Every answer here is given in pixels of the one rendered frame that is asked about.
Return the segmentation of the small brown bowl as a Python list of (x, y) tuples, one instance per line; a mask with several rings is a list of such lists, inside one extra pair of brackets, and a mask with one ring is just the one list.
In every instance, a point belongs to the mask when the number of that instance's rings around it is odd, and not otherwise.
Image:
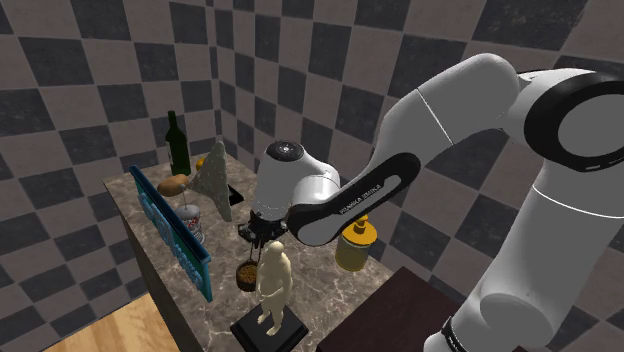
[(237, 287), (244, 292), (254, 292), (256, 290), (258, 262), (248, 259), (241, 263), (235, 272)]

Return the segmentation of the cream figure on black base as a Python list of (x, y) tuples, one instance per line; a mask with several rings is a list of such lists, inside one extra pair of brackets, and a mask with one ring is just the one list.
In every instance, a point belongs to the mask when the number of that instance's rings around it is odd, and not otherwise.
[(272, 241), (257, 262), (256, 290), (251, 293), (259, 304), (230, 330), (245, 352), (292, 352), (309, 330), (287, 306), (293, 280), (284, 245)]

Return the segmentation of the grey speckled cone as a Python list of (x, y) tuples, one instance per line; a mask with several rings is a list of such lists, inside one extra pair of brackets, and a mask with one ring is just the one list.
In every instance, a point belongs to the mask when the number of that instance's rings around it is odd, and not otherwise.
[(232, 221), (225, 145), (217, 141), (190, 182), (190, 189), (210, 198), (225, 222)]

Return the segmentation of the silver printed can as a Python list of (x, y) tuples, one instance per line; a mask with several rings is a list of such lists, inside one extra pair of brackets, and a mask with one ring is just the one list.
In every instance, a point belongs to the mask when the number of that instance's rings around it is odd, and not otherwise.
[(175, 210), (176, 215), (181, 219), (185, 226), (189, 229), (195, 239), (203, 244), (205, 236), (202, 232), (202, 225), (200, 220), (200, 209), (198, 206), (189, 204), (186, 201), (184, 193), (182, 193), (183, 205)]

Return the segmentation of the teal flat box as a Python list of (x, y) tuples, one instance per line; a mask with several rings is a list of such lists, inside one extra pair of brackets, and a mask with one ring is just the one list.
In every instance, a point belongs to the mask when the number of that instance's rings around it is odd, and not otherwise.
[(137, 198), (146, 217), (157, 228), (160, 237), (169, 247), (172, 255), (178, 260), (196, 289), (208, 302), (212, 302), (213, 293), (208, 269), (208, 263), (211, 261), (210, 254), (141, 170), (132, 165), (129, 172), (134, 178), (138, 191)]

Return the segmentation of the yellow soap dispenser bottle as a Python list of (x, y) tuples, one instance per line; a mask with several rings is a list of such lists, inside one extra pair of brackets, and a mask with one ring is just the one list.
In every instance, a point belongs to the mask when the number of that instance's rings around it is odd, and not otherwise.
[(347, 271), (360, 271), (365, 266), (370, 247), (377, 238), (377, 230), (370, 224), (368, 216), (360, 217), (338, 237), (336, 263)]

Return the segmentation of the brown potato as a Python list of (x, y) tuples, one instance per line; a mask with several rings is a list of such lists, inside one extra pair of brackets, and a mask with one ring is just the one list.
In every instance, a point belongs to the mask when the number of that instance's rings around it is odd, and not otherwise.
[(183, 193), (188, 188), (189, 183), (186, 175), (177, 174), (160, 182), (157, 191), (164, 197), (174, 197)]

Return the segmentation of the dark green glass bottle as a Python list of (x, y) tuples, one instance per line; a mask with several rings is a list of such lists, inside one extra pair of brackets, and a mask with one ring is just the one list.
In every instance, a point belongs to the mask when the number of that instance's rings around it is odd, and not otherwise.
[(168, 112), (169, 129), (165, 135), (166, 147), (171, 172), (173, 175), (190, 175), (190, 159), (187, 145), (187, 138), (177, 124), (176, 113), (172, 110)]

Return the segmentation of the dark robot stand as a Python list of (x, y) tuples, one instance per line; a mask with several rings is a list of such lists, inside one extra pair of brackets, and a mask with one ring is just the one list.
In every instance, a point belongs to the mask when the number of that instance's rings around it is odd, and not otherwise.
[(424, 352), (459, 305), (405, 267), (318, 343), (316, 352)]

